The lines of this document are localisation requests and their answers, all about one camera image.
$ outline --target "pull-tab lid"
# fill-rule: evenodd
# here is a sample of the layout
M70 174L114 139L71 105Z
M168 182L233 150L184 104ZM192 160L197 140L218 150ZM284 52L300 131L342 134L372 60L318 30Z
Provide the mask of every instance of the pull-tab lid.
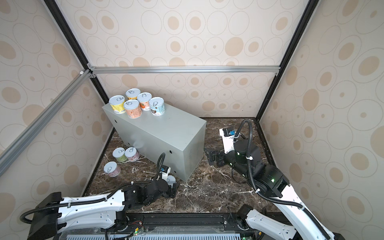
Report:
M161 97L154 97L151 100L149 100L149 105L151 107L156 107L164 104L164 99Z
M116 95L109 99L109 103L111 105L119 105L122 104L125 101L125 97L122 95Z
M141 93L140 89L138 88L131 88L130 90L125 92L125 95L129 98L137 97Z
M104 165L104 172L111 173L115 171L117 167L118 164L116 162L107 162L107 164Z
M151 98L152 98L152 94L150 94L150 93L140 93L137 96L137 100L139 102L146 102L146 101L149 101Z
M139 101L136 99L131 99L124 103L124 108L128 110L135 109L138 106L139 106Z
M135 156L136 152L137 152L136 148L129 147L129 148L127 148L127 150L125 150L124 154L126 157L133 157L133 156Z
M121 157L124 155L125 149L122 147L118 147L112 152L113 157Z

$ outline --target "blue label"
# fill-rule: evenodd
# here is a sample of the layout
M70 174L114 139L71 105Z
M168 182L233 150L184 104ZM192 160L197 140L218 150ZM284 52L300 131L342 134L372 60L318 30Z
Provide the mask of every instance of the blue label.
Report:
M155 116L161 116L166 111L166 107L164 104L162 104L160 106L150 106L150 108L151 108L153 115L155 115Z

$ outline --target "gray metal box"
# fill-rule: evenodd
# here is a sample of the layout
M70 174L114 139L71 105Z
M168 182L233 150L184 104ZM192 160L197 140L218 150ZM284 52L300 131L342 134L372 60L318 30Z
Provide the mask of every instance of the gray metal box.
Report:
M127 146L135 147L154 163L165 152L164 165L171 167L172 174L187 181L203 157L207 121L165 105L162 116L143 111L135 119L126 113L114 113L110 104L103 109Z

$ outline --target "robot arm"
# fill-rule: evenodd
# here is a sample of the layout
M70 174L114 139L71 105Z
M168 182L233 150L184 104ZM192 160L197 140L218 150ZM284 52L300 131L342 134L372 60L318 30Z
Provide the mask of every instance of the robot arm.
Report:
M249 119L242 122L236 133L233 127L220 129L224 150L205 148L208 162L210 165L217 164L218 167L229 165L243 175L255 192L274 203L293 226L282 224L244 205L238 212L239 227L257 229L276 240L297 239L294 238L297 234L308 240L344 239L329 231L313 216L277 167L262 162L260 150L253 142L239 138L245 122L249 126L249 138L252 137Z
M111 232L123 230L127 226L127 210L148 206L161 196L174 198L177 187L177 183L169 185L166 180L159 179L143 187L133 182L126 184L112 195L62 198L60 192L52 193L37 206L43 210L34 212L28 240L48 239L81 228L99 227Z

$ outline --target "pink can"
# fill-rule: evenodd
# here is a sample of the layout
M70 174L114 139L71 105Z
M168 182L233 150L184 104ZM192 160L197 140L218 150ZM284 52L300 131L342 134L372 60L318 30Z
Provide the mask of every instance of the pink can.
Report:
M139 159L139 152L134 147L127 148L124 155L127 157L129 162L134 162Z
M121 172L121 169L116 162L107 162L104 165L104 172L110 177L116 177Z

